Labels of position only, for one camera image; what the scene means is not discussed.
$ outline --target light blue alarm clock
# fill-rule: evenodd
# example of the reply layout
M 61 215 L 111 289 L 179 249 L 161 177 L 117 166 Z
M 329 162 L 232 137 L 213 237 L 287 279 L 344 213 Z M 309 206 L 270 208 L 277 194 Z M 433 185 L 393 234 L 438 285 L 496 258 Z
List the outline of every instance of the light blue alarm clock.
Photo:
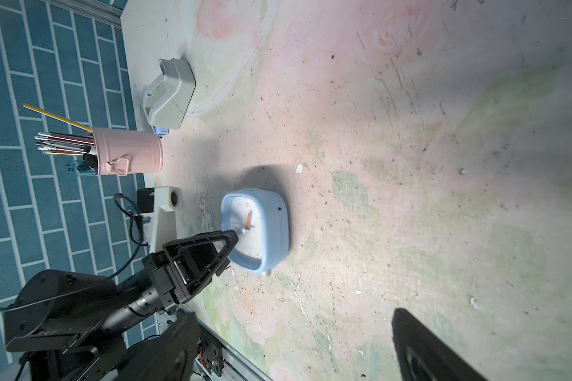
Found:
M 275 192 L 250 188 L 227 194 L 220 205 L 220 225 L 222 231 L 236 232 L 239 241 L 229 260 L 244 270 L 261 274 L 288 255 L 288 211 Z

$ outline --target white table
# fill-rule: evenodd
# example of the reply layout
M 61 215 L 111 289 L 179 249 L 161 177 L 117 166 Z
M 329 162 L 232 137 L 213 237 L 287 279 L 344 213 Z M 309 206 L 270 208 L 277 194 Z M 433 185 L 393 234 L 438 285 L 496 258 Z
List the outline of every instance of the white table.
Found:
M 158 58 L 197 81 L 147 177 L 183 189 L 179 234 L 219 229 L 234 189 L 288 200 L 289 259 L 191 302 L 272 378 L 399 379 L 405 307 L 489 379 L 572 379 L 572 1 L 130 0 L 121 20 L 139 129 Z

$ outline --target debris speck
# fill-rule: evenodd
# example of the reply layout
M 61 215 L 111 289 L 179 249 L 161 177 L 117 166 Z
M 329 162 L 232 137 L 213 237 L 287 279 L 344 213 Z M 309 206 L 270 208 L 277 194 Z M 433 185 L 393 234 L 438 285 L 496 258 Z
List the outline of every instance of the debris speck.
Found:
M 477 305 L 474 296 L 471 295 L 470 298 L 468 298 L 468 303 L 470 303 L 470 305 L 473 306 L 473 309 L 476 311 Z

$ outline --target brick pattern wall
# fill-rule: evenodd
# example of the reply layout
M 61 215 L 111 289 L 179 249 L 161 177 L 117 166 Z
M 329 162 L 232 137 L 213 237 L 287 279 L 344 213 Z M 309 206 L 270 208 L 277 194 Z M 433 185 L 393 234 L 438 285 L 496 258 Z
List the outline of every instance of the brick pattern wall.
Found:
M 38 131 L 82 131 L 23 103 L 80 124 L 135 129 L 121 31 L 40 0 L 0 0 L 0 307 L 47 268 L 119 268 L 135 247 L 112 194 L 134 197 L 144 186 L 141 175 L 77 177 L 73 159 L 38 153 Z M 134 262 L 120 280 L 141 268 Z M 21 355 L 4 351 L 2 331 L 0 316 L 0 371 Z M 131 345 L 156 333 L 151 318 L 124 337 Z

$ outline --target black cable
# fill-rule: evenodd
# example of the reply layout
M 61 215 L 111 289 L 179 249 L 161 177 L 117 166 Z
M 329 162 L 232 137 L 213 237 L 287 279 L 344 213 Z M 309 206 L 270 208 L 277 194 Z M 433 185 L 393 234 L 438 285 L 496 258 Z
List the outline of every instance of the black cable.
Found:
M 124 199 L 126 201 L 129 201 L 129 203 L 132 205 L 132 208 L 135 210 L 135 203 L 127 196 L 125 196 L 122 193 L 117 193 L 113 196 L 114 199 L 114 203 L 116 203 L 116 206 L 118 209 L 120 209 L 123 213 L 125 213 L 125 216 L 129 217 L 129 239 L 133 241 L 133 243 L 140 245 L 140 246 L 148 246 L 148 242 L 142 243 L 142 242 L 138 242 L 134 239 L 133 237 L 133 222 L 136 222 L 136 225 L 138 227 L 138 231 L 142 230 L 142 223 L 141 223 L 141 217 L 140 215 L 134 215 L 133 213 L 130 213 L 129 211 L 125 210 L 121 204 L 119 204 L 119 200 L 120 199 Z
M 15 379 L 13 381 L 19 381 L 21 373 L 23 373 L 23 369 L 25 368 L 25 363 L 27 362 L 27 359 L 29 357 L 30 357 L 30 352 L 26 352 L 23 354 L 23 357 L 21 358 L 21 366 L 19 367 L 19 372 L 17 372 L 17 376 L 15 376 Z
M 128 211 L 126 211 L 125 209 L 123 209 L 120 204 L 118 203 L 118 200 L 123 198 L 126 199 L 127 201 L 129 201 L 132 205 L 132 207 L 135 209 L 135 203 L 133 201 L 131 201 L 127 196 L 123 195 L 122 193 L 117 193 L 113 196 L 114 198 L 114 202 L 116 203 L 116 205 L 119 207 L 119 209 L 121 209 L 121 211 L 123 213 L 125 213 L 129 218 L 132 219 L 137 219 L 139 217 L 139 215 L 134 215 L 132 213 L 129 213 Z M 35 302 L 31 302 L 31 303 L 26 303 L 26 304 L 22 304 L 22 305 L 17 305 L 14 307 L 1 307 L 0 308 L 0 312 L 8 312 L 8 311 L 15 311 L 15 310 L 19 310 L 19 309 L 24 309 L 26 307 L 29 307 L 31 305 L 35 305 L 35 304 L 40 304 L 40 303 L 44 303 L 44 302 L 48 302 L 48 301 L 52 301 L 54 299 L 58 299 L 60 297 L 64 297 L 64 296 L 68 296 L 68 295 L 73 295 L 76 293 L 80 293 L 86 290 L 89 290 L 90 288 L 93 287 L 97 287 L 101 284 L 103 284 L 104 282 L 107 282 L 113 278 L 115 278 L 117 275 L 121 274 L 123 272 L 123 270 L 125 270 L 135 259 L 135 257 L 138 255 L 138 252 L 140 251 L 140 248 L 144 245 L 140 244 L 140 242 L 144 241 L 144 232 L 141 228 L 141 224 L 137 224 L 138 227 L 138 234 L 140 235 L 140 241 L 134 241 L 136 243 L 136 249 L 133 252 L 133 255 L 129 257 L 129 260 L 127 260 L 127 262 L 125 264 L 123 264 L 123 266 L 117 270 L 114 274 L 112 274 L 111 276 L 104 278 L 102 280 L 100 280 L 98 283 L 94 283 L 92 285 L 89 285 L 87 287 L 83 287 L 83 288 L 79 288 L 77 290 L 73 290 L 70 291 L 68 293 L 65 294 L 59 294 L 59 295 L 55 295 L 55 296 L 51 296 L 51 297 L 46 297 L 44 299 L 40 299 L 39 301 L 35 301 Z

